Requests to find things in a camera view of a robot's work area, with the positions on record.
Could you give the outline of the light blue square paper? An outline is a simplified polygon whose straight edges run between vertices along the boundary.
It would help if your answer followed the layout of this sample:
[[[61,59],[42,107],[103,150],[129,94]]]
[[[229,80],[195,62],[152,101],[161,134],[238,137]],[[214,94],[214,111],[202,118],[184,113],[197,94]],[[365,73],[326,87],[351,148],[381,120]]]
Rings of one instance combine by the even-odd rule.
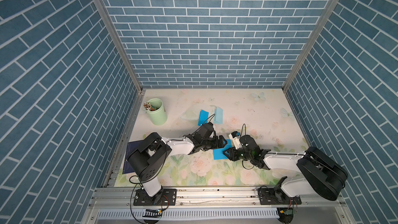
[[[223,109],[220,107],[215,109],[214,124],[223,124]]]

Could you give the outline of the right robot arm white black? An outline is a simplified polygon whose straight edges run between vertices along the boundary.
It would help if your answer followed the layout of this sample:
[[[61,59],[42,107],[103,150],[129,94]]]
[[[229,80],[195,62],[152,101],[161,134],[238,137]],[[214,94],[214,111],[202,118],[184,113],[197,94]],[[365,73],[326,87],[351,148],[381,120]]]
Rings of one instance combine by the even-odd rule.
[[[316,147],[303,152],[280,152],[260,148],[249,135],[230,135],[233,147],[223,151],[231,161],[248,161],[258,169],[285,170],[298,176],[282,176],[274,187],[275,197],[281,202],[284,197],[318,194],[335,201],[346,186],[347,171]]]

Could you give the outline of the blue paper sheet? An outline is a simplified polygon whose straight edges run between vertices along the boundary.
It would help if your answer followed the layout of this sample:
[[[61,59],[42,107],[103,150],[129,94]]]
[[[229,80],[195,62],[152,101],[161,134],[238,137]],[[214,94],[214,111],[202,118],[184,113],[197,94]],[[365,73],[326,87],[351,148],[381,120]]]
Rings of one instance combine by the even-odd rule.
[[[212,151],[214,160],[228,160],[227,156],[225,156],[223,152],[231,147],[231,140],[227,140],[227,145],[224,148],[214,149]]]
[[[199,114],[198,126],[201,126],[208,122],[209,112],[201,110]]]

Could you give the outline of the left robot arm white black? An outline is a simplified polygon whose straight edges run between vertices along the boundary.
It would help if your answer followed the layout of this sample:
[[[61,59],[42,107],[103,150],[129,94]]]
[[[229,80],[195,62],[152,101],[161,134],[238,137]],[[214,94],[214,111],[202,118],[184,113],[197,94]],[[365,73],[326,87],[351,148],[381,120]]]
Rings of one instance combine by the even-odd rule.
[[[192,155],[199,151],[224,148],[227,144],[227,140],[218,136],[214,125],[208,122],[182,138],[164,138],[153,132],[138,142],[138,146],[127,154],[125,162],[132,167],[146,195],[153,198],[163,190],[158,173],[169,156]]]

